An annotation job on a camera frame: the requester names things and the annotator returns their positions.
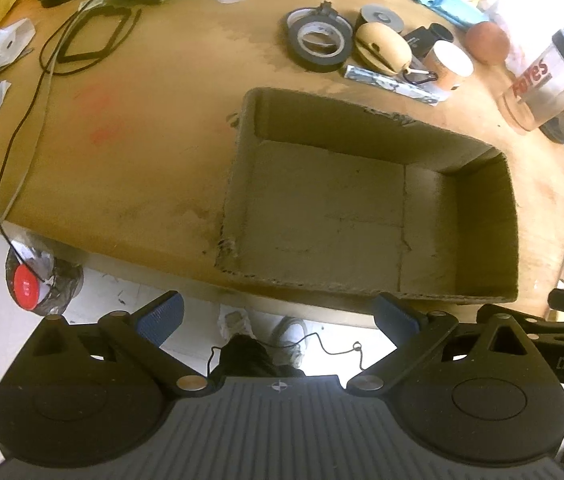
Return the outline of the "marbled grey stick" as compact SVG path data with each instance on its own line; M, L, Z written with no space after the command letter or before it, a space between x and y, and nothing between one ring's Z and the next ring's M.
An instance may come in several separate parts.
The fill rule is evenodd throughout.
M451 91L440 90L432 82L416 86L400 78L378 74L372 72L372 70L352 64L342 67L340 73L345 79L395 93L397 96L404 96L405 98L431 106L437 106L439 103L446 102L452 96Z

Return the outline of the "white-lidded brown cylinder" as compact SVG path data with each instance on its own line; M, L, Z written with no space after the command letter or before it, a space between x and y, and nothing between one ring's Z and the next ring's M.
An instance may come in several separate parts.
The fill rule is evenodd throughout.
M435 86L444 91L456 90L474 73L471 58L449 41L438 40L424 56L423 65L437 75Z

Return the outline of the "beige oval pouch with carabiner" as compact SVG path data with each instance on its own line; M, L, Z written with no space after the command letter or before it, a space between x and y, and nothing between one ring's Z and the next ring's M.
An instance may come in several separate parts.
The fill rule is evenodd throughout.
M372 70L388 76L408 73L412 51L398 32L383 23L365 23L355 32L355 48Z

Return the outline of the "black square lens adapter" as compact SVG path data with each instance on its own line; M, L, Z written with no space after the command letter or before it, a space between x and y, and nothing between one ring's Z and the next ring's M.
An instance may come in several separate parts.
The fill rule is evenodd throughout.
M454 41L453 33L439 23L432 23L428 27L419 26L405 34L403 38L416 58L424 58L437 41Z

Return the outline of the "black electrical tape roll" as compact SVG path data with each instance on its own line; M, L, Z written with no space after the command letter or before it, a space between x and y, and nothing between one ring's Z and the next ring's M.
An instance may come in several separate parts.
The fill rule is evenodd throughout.
M352 32L340 18L312 13L288 26L287 45L291 58L305 70L336 72L351 55Z

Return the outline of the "grey-topped black cylinder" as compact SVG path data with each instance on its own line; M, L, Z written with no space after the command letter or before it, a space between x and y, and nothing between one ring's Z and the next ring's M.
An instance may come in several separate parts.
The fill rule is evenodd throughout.
M390 10L387 6L374 3L361 6L357 21L355 21L355 29L367 23L382 23L398 34L404 30L404 21L395 11Z

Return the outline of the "small black ribbed knob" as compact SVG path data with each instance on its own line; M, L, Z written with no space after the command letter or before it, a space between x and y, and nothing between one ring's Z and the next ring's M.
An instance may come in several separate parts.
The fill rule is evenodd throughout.
M330 20L336 20L338 16L337 11L333 9L332 3L330 3L329 1L323 1L317 7L317 13L319 15L325 16L325 18L329 18Z

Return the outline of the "open cardboard box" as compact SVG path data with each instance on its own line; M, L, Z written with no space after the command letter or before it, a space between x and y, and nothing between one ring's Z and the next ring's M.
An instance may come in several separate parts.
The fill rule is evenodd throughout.
M314 292L512 301L518 225L506 155L398 113L250 90L216 265Z

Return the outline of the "clear shaker bottle grey lid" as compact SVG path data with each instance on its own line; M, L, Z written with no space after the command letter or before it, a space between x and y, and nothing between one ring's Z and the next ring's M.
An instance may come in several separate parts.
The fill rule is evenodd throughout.
M532 131L564 113L564 28L497 100L514 128Z

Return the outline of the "red-orange apple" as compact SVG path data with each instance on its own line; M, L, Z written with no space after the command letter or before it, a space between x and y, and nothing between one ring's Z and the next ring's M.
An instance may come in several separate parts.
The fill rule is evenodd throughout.
M510 52L508 35L491 22L481 22L468 29L464 43L477 61L487 65L503 63Z

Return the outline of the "white crumpled bag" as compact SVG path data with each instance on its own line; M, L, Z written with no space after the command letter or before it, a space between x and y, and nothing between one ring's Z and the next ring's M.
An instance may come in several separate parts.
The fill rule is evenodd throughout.
M0 29L0 68L9 66L29 47L36 34L30 18Z

